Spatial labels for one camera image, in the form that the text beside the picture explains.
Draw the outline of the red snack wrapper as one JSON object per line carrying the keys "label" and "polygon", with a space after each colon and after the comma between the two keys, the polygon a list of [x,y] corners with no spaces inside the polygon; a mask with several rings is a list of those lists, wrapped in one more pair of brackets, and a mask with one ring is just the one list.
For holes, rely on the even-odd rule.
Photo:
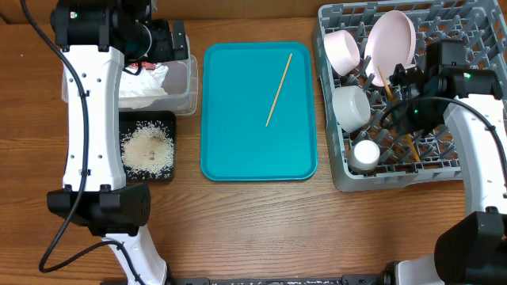
{"label": "red snack wrapper", "polygon": [[145,70],[155,70],[158,67],[157,63],[149,63],[149,62],[132,63],[129,67],[133,69],[138,69],[139,65],[141,65],[142,68]]}

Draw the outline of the white paper cup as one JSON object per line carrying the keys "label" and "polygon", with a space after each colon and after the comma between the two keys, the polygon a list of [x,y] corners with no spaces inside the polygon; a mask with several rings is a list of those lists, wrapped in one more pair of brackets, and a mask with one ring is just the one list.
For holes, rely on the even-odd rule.
{"label": "white paper cup", "polygon": [[349,152],[349,168],[356,173],[370,173],[379,162],[380,149],[370,140],[361,140]]}

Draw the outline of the grey-green bowl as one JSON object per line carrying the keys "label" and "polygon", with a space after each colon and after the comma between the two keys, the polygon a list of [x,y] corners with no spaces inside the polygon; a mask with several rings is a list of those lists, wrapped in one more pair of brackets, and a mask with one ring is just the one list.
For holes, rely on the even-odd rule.
{"label": "grey-green bowl", "polygon": [[337,123],[348,133],[369,122],[371,111],[367,95],[356,85],[336,88],[332,105]]}

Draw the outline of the pink round plate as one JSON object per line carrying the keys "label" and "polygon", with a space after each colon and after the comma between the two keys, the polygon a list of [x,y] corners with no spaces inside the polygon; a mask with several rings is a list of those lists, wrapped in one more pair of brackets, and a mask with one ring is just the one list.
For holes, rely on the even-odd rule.
{"label": "pink round plate", "polygon": [[383,87],[380,77],[388,79],[395,71],[395,66],[411,64],[416,47],[416,32],[412,21],[401,11],[386,12],[373,25],[364,51],[364,59],[370,57],[365,74],[374,75],[372,84]]}

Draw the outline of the pink small bowl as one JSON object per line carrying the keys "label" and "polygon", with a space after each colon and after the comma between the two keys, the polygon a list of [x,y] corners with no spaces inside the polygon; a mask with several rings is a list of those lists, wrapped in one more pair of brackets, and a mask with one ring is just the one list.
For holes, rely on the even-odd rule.
{"label": "pink small bowl", "polygon": [[360,63],[360,52],[353,36],[339,30],[324,35],[323,38],[326,57],[334,71],[345,76]]}

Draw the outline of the white napkin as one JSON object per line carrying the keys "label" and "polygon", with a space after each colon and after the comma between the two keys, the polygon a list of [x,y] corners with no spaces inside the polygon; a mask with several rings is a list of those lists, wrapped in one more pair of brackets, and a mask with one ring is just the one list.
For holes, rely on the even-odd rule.
{"label": "white napkin", "polygon": [[157,98],[167,96],[162,88],[166,79],[168,67],[158,63],[153,70],[142,69],[139,75],[132,75],[124,71],[120,80],[121,108],[145,108]]}

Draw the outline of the white rice pile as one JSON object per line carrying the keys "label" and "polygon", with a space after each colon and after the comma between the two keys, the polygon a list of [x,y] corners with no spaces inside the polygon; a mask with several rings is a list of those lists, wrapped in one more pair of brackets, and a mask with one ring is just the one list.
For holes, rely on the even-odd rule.
{"label": "white rice pile", "polygon": [[136,121],[120,134],[120,154],[130,181],[170,180],[175,156],[173,131],[161,120]]}

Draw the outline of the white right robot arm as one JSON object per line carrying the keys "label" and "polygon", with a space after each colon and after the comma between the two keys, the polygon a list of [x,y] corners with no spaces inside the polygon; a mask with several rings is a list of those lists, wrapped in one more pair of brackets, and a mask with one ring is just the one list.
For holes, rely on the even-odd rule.
{"label": "white right robot arm", "polygon": [[385,115],[401,133],[444,124],[463,176],[464,218],[441,234],[432,254],[398,262],[384,276],[393,284],[506,282],[506,131],[503,93],[492,70],[434,67],[418,96]]}

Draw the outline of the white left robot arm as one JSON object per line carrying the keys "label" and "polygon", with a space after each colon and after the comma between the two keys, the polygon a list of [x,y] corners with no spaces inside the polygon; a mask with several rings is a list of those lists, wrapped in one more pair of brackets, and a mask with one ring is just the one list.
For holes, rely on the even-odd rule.
{"label": "white left robot arm", "polygon": [[170,284],[147,228],[151,194],[129,184],[120,157],[120,80],[130,63],[181,59],[186,45],[153,20],[151,1],[60,1],[51,13],[64,65],[68,148],[62,187],[48,209],[108,246],[129,284]]}

